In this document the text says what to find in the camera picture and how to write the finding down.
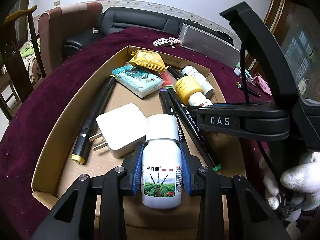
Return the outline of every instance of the gray box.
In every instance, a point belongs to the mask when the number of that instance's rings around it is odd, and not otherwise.
[[[211,57],[235,68],[240,60],[240,51],[226,41],[195,27],[183,24],[180,35],[180,46]]]

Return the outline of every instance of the wallpaper border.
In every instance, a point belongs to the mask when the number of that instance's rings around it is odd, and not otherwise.
[[[160,12],[164,14],[168,14],[171,16],[179,17],[185,20],[192,20],[195,22],[198,22],[199,24],[210,28],[215,31],[221,31],[224,33],[227,33],[233,38],[233,43],[234,46],[240,50],[241,47],[241,40],[239,37],[231,32],[230,30],[216,24],[215,22],[212,22],[208,19],[205,19],[199,15],[196,15],[191,12],[187,12],[172,6],[167,6],[163,4],[158,4],[158,3],[153,3],[153,2],[144,2],[144,1],[137,1],[137,0],[95,0],[95,1],[86,1],[86,2],[100,2],[102,4],[102,11],[104,12],[106,9],[112,6],[119,6],[119,7],[127,7],[127,8],[135,8],[135,9],[143,9],[147,11],[154,11],[154,12]],[[36,34],[38,34],[38,19],[40,15],[37,15],[33,17],[34,23],[35,23],[35,29],[36,29]]]

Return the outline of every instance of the white bottle cap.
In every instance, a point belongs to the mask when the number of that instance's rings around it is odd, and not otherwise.
[[[193,66],[185,66],[185,67],[181,70],[181,74],[182,74],[182,75],[185,75],[188,70],[193,70],[193,69],[195,69]]]
[[[203,94],[206,98],[210,98],[213,96],[214,88],[208,81],[202,83],[200,87],[203,89]]]
[[[179,141],[177,118],[170,114],[155,114],[147,119],[146,142],[153,139]]]

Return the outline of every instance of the metal screw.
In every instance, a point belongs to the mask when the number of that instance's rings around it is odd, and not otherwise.
[[[117,167],[115,167],[115,171],[118,172],[118,173],[120,173],[120,172],[124,171],[124,167],[122,167],[122,166],[117,166]]]
[[[236,176],[235,176],[235,179],[236,179],[237,181],[241,181],[241,180],[242,180],[242,175],[239,175],[239,174],[236,175]]]
[[[84,180],[86,180],[88,178],[88,175],[87,174],[81,174],[80,176],[79,176],[79,180],[81,180],[81,181],[84,181]]]
[[[208,168],[207,166],[201,166],[201,167],[199,168],[199,171],[201,171],[201,172],[203,172],[203,173],[206,173],[206,172],[209,171],[209,168]]]

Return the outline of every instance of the brown armchair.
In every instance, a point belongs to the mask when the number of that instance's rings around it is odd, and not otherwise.
[[[40,16],[40,53],[46,75],[50,75],[63,62],[63,41],[67,37],[93,28],[101,11],[101,3],[77,3],[47,10]]]

